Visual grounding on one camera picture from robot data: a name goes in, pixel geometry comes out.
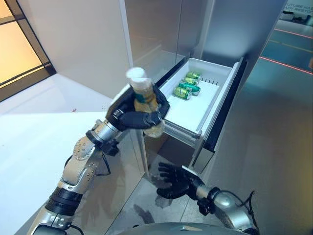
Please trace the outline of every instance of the white bottle cap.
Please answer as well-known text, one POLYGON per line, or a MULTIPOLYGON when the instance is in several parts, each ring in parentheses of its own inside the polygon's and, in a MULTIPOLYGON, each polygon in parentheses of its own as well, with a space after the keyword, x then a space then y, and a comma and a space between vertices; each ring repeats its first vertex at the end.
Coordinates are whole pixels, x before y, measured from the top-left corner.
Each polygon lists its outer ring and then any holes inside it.
POLYGON ((145 70, 142 68, 131 68, 126 72, 126 77, 130 79, 130 84, 135 90, 145 90, 152 86, 151 79, 147 77, 145 70))
POLYGON ((127 78, 147 77, 146 71, 140 67, 133 67, 126 72, 127 78))

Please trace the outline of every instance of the plastic bottle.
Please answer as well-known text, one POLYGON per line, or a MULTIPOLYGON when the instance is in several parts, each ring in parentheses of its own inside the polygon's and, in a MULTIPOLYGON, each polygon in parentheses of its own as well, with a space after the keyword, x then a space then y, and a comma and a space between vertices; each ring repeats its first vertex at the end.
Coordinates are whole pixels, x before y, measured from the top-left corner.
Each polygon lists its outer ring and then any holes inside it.
MULTIPOLYGON (((152 113, 158 110, 158 103, 156 94, 153 92, 151 79, 147 78, 144 69, 134 67, 126 72, 126 77, 130 79, 130 85, 133 87, 136 99, 134 100, 134 107, 136 111, 152 113)), ((156 126, 150 129, 145 129, 143 132, 153 138, 158 138, 164 132, 165 124, 162 120, 156 126)))

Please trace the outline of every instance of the white drawer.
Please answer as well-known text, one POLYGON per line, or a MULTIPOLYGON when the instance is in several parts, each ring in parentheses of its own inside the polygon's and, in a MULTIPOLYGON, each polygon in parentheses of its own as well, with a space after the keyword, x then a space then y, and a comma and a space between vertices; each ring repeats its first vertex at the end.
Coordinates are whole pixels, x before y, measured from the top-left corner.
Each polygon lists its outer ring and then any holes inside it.
POLYGON ((171 106, 165 117, 165 132, 194 148, 199 140, 206 140, 242 60, 231 68, 190 58, 177 70, 160 87, 171 106), (203 77, 199 95, 190 100, 173 96, 174 88, 189 71, 199 72, 203 77))

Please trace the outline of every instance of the white countertop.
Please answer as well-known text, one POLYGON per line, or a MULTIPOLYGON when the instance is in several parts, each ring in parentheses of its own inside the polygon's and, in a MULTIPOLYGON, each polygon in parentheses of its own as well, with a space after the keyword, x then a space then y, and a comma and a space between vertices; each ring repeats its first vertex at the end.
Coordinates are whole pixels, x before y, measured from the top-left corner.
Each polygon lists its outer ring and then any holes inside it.
POLYGON ((0 103, 0 234, 13 235, 48 199, 110 101, 56 74, 0 103))

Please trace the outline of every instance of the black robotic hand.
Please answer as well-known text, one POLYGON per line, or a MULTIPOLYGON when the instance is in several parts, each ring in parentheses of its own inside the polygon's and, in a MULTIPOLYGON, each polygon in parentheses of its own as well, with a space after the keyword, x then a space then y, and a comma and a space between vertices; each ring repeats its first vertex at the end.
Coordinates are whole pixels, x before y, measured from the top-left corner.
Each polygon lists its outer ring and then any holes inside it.
POLYGON ((129 87, 107 111, 106 119, 119 131, 126 129, 148 129, 158 125, 166 116, 170 104, 164 94, 153 85, 159 109, 152 113, 137 112, 134 108, 135 92, 129 87))
POLYGON ((175 199, 187 194, 191 199, 197 200, 197 188, 204 185, 204 182, 195 174, 182 167, 159 163, 160 176, 164 182, 171 183, 169 188, 158 188, 157 194, 167 198, 175 199))

